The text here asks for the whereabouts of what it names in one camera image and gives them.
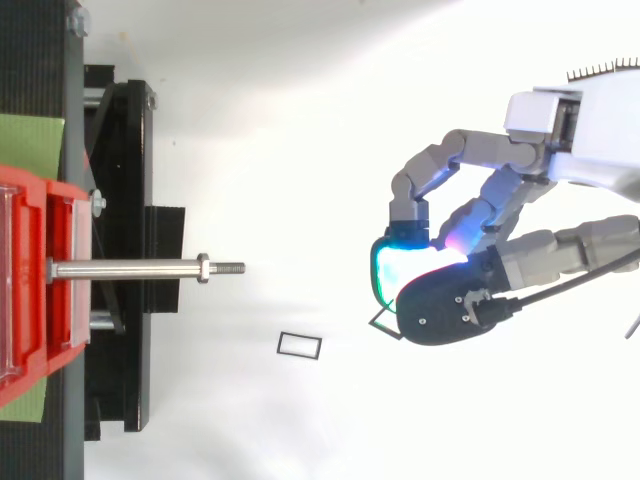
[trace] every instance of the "clear plastic lid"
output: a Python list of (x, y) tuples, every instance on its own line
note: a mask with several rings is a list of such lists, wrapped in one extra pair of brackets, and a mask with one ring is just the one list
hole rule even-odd
[(13, 354), (13, 198), (16, 187), (0, 185), (0, 381), (17, 375)]

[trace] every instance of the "red plastic container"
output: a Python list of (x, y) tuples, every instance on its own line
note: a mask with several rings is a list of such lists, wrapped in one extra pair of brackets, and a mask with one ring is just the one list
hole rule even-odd
[(46, 284), (47, 256), (84, 257), (87, 245), (90, 256), (87, 212), (87, 194), (77, 187), (0, 166), (0, 407), (68, 364), (88, 341), (89, 287)]

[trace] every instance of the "metal rod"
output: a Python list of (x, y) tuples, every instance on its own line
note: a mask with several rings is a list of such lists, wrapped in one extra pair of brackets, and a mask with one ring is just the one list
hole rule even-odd
[(65, 280), (168, 280), (209, 275), (242, 274), (244, 263), (214, 263), (205, 254), (197, 260), (86, 260), (49, 263), (49, 278)]
[(85, 88), (84, 106), (85, 108), (98, 108), (104, 95), (104, 88)]
[(106, 310), (94, 310), (89, 318), (91, 330), (115, 330), (111, 314)]

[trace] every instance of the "green light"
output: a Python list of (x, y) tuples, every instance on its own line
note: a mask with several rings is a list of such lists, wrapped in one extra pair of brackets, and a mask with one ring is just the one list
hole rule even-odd
[(425, 273), (466, 261), (465, 255), (452, 248), (405, 250), (384, 246), (376, 254), (376, 283), (380, 299), (395, 313), (396, 296), (412, 280)]

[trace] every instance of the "black frame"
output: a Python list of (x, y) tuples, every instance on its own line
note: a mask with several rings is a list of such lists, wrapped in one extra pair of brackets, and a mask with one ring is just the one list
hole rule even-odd
[[(59, 178), (84, 185), (83, 39), (73, 0), (0, 2), (0, 112), (65, 119)], [(84, 354), (47, 380), (39, 424), (0, 422), (0, 478), (84, 477)]]
[(382, 314), (384, 312), (386, 312), (388, 310), (387, 307), (382, 307), (378, 313), (376, 313), (373, 318), (371, 320), (369, 320), (369, 325), (371, 325), (373, 328), (380, 330), (382, 333), (386, 333), (387, 335), (389, 335), (391, 338), (394, 338), (396, 340), (402, 340), (404, 338), (404, 335), (402, 335), (399, 332), (396, 332), (395, 330), (391, 330), (389, 327), (386, 327), (380, 323), (378, 323), (378, 319), (382, 316)]
[[(284, 338), (285, 335), (288, 335), (290, 337), (306, 338), (308, 340), (316, 340), (318, 342), (318, 346), (316, 347), (315, 355), (310, 356), (310, 355), (302, 355), (301, 353), (290, 353), (290, 352), (281, 351), (280, 347), (282, 346), (282, 339)], [(318, 360), (318, 358), (320, 358), (321, 348), (322, 348), (322, 338), (320, 337), (310, 337), (308, 335), (299, 335), (297, 333), (280, 332), (280, 338), (278, 339), (278, 349), (276, 350), (276, 353), (279, 353), (280, 355), (290, 355), (292, 357), (301, 357), (301, 358), (309, 358), (311, 360)]]
[[(85, 66), (85, 84), (104, 87), (85, 107), (85, 138), (95, 185), (107, 208), (94, 219), (94, 258), (180, 258), (185, 209), (150, 205), (152, 93), (144, 81), (99, 85), (108, 66)], [(86, 348), (85, 440), (100, 440), (101, 421), (139, 432), (149, 421), (151, 313), (175, 313), (179, 280), (94, 282), (92, 309), (116, 328), (92, 331)]]

